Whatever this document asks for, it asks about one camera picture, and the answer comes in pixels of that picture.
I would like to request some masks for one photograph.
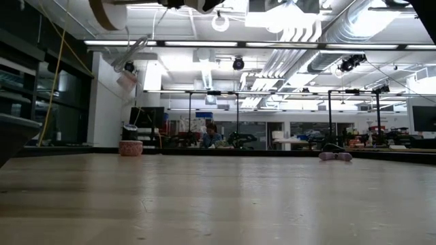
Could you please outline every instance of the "wooden table surface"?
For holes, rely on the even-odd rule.
[[[12,159],[1,245],[436,244],[436,168],[353,159]]]

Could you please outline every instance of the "security camera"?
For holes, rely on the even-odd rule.
[[[244,69],[245,63],[242,57],[236,57],[233,62],[233,69],[236,71],[240,71]]]
[[[135,65],[133,61],[128,61],[124,65],[124,70],[130,71],[130,73],[133,73],[135,70]]]

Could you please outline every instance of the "black metal frame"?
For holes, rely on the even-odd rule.
[[[195,91],[189,91],[189,109],[188,109],[188,113],[189,113],[189,122],[188,122],[188,132],[191,132],[191,100],[192,100],[192,95],[194,93],[196,93]],[[207,95],[221,95],[221,92],[219,91],[208,91],[206,93]],[[236,133],[239,135],[239,94],[238,93],[233,93],[233,92],[229,92],[229,95],[236,95]]]
[[[332,132],[332,128],[333,128],[333,122],[332,122],[332,92],[338,92],[338,93],[349,93],[350,91],[347,90],[330,90],[328,91],[328,126],[329,126],[329,139],[331,140],[333,137],[333,132]],[[359,93],[357,95],[359,95],[360,93],[367,93],[367,92],[371,92],[373,94],[375,94],[375,99],[377,101],[377,133],[379,135],[379,137],[377,137],[377,144],[383,144],[382,142],[382,122],[380,120],[380,93],[378,91],[359,91]]]

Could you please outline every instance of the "pink basket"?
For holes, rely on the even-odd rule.
[[[123,157],[138,157],[142,154],[142,142],[131,140],[120,141],[119,153]]]

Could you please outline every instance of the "metal pole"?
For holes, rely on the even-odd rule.
[[[330,139],[332,138],[333,123],[332,123],[332,91],[328,91],[328,127],[330,131]]]
[[[188,132],[191,132],[191,97],[192,93],[189,93],[189,122],[188,122]]]
[[[236,133],[239,135],[239,94],[236,94]]]
[[[375,99],[377,100],[377,144],[382,144],[382,122],[380,120],[380,94],[378,92],[375,93]]]

